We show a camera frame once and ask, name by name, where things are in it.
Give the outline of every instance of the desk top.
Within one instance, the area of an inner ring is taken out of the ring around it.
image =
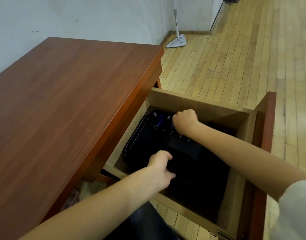
[[[159,45],[49,37],[0,73],[0,239],[37,226],[103,148],[106,162],[162,54]]]

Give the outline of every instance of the hand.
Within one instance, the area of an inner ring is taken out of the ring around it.
[[[184,136],[190,137],[189,133],[198,123],[197,115],[193,109],[178,112],[172,117],[173,125],[176,131]]]
[[[158,151],[150,157],[147,167],[151,167],[155,171],[155,179],[157,179],[158,192],[165,189],[175,178],[175,173],[171,173],[166,169],[168,160],[172,159],[172,155],[167,151]]]

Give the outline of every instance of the black tray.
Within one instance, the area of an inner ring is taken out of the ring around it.
[[[207,148],[179,135],[172,124],[174,113],[153,110],[144,115],[124,147],[132,171],[147,166],[152,154],[169,151],[167,169],[176,173],[161,193],[216,223],[230,167]]]

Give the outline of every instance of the drawer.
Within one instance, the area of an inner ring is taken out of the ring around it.
[[[257,109],[250,110],[153,88],[107,160],[104,169],[119,178],[123,178],[129,174],[130,171],[128,170],[122,154],[123,148],[144,114],[152,108],[170,112],[194,109],[199,121],[215,124],[219,128],[224,127],[231,130],[233,129],[237,138],[261,147],[263,132],[265,131],[265,128],[268,127],[265,127],[265,122],[267,122],[266,109],[268,101],[267,97],[269,97],[268,95],[259,104]],[[273,124],[272,126],[269,126],[266,131],[269,137],[272,136]],[[271,142],[267,141],[266,144],[271,150]],[[204,190],[205,194],[210,194],[210,197],[212,197],[212,192],[209,192],[207,188],[201,187],[201,190]],[[230,169],[229,171],[224,197],[221,202],[216,222],[213,222],[206,217],[202,217],[199,212],[193,212],[192,210],[180,205],[178,202],[164,196],[163,193],[158,193],[155,196],[155,199],[209,230],[211,233],[224,239],[253,239],[251,238],[253,229],[261,231],[264,225],[263,218],[263,222],[255,222],[254,226],[252,226],[252,218],[255,218],[256,216],[259,217],[259,214],[265,215],[266,194],[257,189],[253,184],[248,182],[233,169]],[[253,208],[258,207],[259,203],[262,205],[257,209],[260,211],[258,214],[253,210]]]

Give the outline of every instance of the mop head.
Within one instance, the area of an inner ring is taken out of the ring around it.
[[[177,40],[177,37],[172,40],[170,43],[168,43],[166,45],[167,48],[175,48],[175,47],[181,47],[181,46],[184,46],[186,45],[186,39],[185,39],[185,36],[184,34],[181,34],[179,36],[179,41]]]

